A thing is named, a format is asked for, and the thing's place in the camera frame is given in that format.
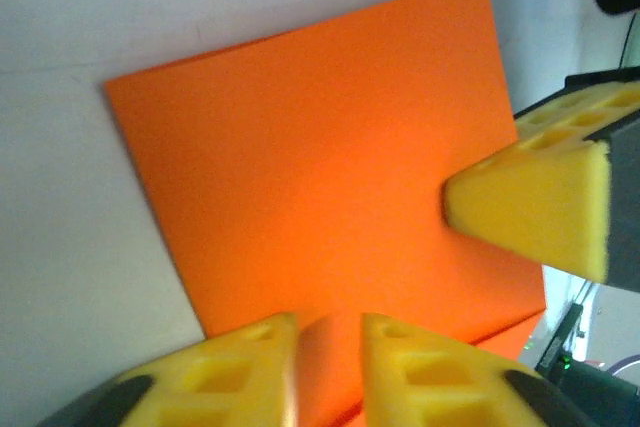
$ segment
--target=orange folder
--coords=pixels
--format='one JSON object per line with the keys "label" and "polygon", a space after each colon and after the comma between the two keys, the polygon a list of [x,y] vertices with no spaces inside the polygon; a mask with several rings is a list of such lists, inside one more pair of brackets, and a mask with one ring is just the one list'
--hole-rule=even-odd
{"label": "orange folder", "polygon": [[348,420],[345,423],[341,423],[341,424],[336,424],[336,425],[332,425],[331,427],[367,427],[367,421],[365,419],[364,416],[364,412],[360,412],[357,416],[353,417],[352,419]]}
{"label": "orange folder", "polygon": [[539,265],[442,214],[516,139],[489,0],[394,0],[107,93],[206,334],[299,313],[302,426],[361,400],[361,312],[472,342],[544,308]]}
{"label": "orange folder", "polygon": [[533,329],[536,328],[543,315],[544,311],[539,312],[522,322],[504,329],[502,332],[477,342],[475,346],[492,354],[517,360]]}

